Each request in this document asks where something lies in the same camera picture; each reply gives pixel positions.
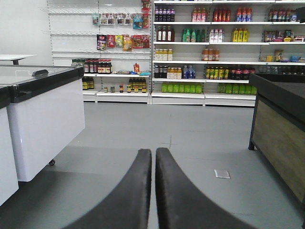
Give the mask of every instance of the gray floor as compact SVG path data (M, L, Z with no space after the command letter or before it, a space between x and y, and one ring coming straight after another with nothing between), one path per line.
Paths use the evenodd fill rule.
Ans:
M154 165L156 148L168 147L191 181L236 217L259 229L300 229L296 199L260 153L247 150L252 115L252 108L85 103L86 129L0 207L0 228L59 229L107 196L138 149L151 149ZM215 178L215 168L232 179ZM158 228L153 183L149 229Z

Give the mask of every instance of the freezer lid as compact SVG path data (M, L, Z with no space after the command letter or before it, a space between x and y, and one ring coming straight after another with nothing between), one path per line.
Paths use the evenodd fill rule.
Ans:
M7 87L0 86L0 109L10 104L10 92Z
M19 103L84 76L83 67L0 65L0 86Z

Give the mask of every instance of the candy package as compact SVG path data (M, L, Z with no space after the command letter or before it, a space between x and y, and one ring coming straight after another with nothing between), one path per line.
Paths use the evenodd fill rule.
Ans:
M107 43L107 35L96 35L97 36L97 50L106 50L106 43Z

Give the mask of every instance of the black countertop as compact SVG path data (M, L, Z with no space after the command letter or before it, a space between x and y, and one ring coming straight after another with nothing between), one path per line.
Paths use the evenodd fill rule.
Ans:
M257 93L305 124L305 76L250 74Z

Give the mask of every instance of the chest freezer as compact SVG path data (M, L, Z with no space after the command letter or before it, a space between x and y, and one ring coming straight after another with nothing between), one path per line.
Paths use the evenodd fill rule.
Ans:
M84 128L81 67L0 66L19 181L31 181Z
M0 206L18 190L7 114L9 104L10 93L8 88L0 87Z

